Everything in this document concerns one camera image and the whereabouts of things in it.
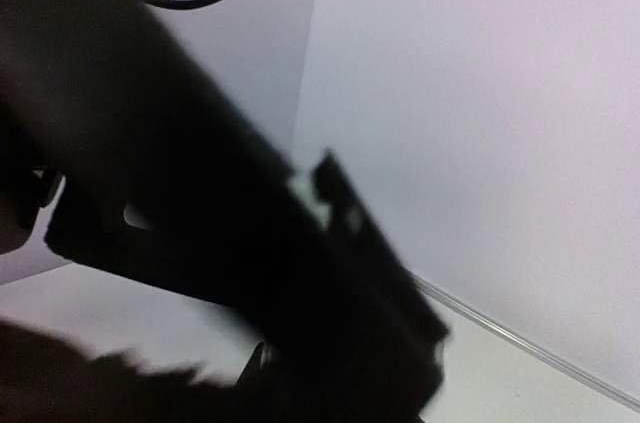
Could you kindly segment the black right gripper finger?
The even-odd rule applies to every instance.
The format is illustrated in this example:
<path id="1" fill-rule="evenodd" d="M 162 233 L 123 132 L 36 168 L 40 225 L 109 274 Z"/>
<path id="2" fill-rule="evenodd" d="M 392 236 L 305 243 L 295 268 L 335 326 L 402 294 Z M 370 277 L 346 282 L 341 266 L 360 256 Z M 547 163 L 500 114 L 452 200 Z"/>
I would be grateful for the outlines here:
<path id="1" fill-rule="evenodd" d="M 237 422 L 236 389 L 194 368 L 146 373 L 123 353 L 92 357 L 70 341 L 1 323 L 4 422 Z"/>

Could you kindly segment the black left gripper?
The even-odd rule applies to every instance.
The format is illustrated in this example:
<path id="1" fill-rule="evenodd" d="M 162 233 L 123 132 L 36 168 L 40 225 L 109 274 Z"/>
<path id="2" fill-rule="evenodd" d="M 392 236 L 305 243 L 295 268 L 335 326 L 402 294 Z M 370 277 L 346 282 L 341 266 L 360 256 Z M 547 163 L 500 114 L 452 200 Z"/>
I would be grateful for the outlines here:
<path id="1" fill-rule="evenodd" d="M 308 190 L 140 0 L 1 0 L 1 250 L 231 308 L 274 349 L 237 422 L 416 422 L 448 330 L 327 155 Z"/>

